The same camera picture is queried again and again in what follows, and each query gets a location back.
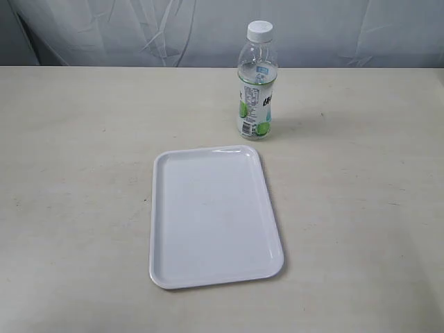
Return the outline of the clear plastic drink bottle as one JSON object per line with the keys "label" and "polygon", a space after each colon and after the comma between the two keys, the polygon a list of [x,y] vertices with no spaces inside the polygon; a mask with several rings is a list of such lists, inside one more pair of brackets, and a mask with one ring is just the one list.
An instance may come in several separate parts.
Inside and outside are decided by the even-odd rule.
{"label": "clear plastic drink bottle", "polygon": [[278,76],[272,23],[263,20],[249,23],[246,43],[239,54],[237,75],[238,131],[249,140],[263,139],[271,129],[271,99]]}

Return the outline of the white rectangular plastic tray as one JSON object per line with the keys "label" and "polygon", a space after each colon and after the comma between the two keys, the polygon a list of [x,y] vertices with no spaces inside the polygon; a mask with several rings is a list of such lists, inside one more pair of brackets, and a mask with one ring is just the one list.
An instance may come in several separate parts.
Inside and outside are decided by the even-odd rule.
{"label": "white rectangular plastic tray", "polygon": [[259,153],[167,151],[153,164],[149,275],[163,289],[277,275],[284,251]]}

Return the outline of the white wrinkled backdrop cloth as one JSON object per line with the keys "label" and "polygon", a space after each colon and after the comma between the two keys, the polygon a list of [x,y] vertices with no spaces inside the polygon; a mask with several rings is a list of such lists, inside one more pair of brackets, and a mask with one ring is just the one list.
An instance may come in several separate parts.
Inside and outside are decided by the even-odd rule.
{"label": "white wrinkled backdrop cloth", "polygon": [[2,1],[1,64],[234,67],[255,20],[281,67],[442,67],[442,1]]}

